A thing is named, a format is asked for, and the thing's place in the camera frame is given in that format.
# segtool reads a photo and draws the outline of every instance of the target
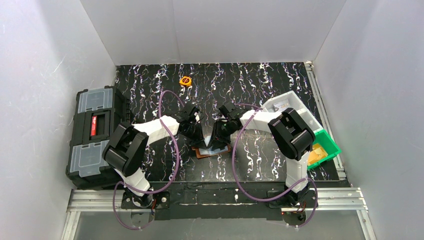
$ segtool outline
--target gray floor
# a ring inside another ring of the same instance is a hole
[[[130,214],[120,213],[129,224]],[[141,217],[141,225],[147,215]],[[155,240],[362,240],[365,239],[356,211],[317,211],[306,227],[296,231],[283,221],[265,219],[180,219],[156,221],[143,231],[123,228],[113,212],[82,212],[75,239]]]

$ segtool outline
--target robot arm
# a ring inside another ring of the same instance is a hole
[[[230,135],[246,125],[248,119],[255,114],[245,129],[272,134],[279,150],[286,156],[286,188],[307,177],[308,157],[312,151],[315,134],[296,110],[287,108],[283,112],[258,111],[255,113],[254,110],[242,110],[233,103],[226,103],[219,110],[227,120],[219,120],[215,123],[212,140],[208,147],[216,149],[223,144],[229,144]],[[296,204],[306,194],[308,188],[306,181],[296,185],[287,195],[288,201]]]
[[[189,139],[190,146],[202,147],[205,141],[198,113],[197,107],[187,103],[181,111],[171,116],[162,116],[159,119],[134,125],[122,122],[112,134],[102,157],[126,184],[147,191],[150,184],[140,168],[146,147],[170,136],[160,121],[163,121],[172,135],[182,134]],[[132,193],[139,197],[144,195],[137,191]]]

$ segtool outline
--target white plastic container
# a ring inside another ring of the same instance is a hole
[[[270,113],[282,112],[287,108],[293,108],[314,133],[324,129],[294,91],[289,91],[268,99],[261,108],[262,111]]]

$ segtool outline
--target orange tape measure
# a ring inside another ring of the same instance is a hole
[[[179,80],[179,84],[184,87],[190,87],[192,85],[192,78],[189,76],[183,76],[181,80]]]

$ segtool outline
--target yellow object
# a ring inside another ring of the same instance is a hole
[[[189,76],[183,76],[179,81],[179,84],[184,87],[190,87],[192,85],[192,78]]]
[[[307,165],[312,165],[316,162],[318,162],[321,159],[324,159],[329,154],[324,150],[323,146],[321,146],[319,143],[316,143],[312,146],[312,151],[309,154],[309,157],[307,159]]]

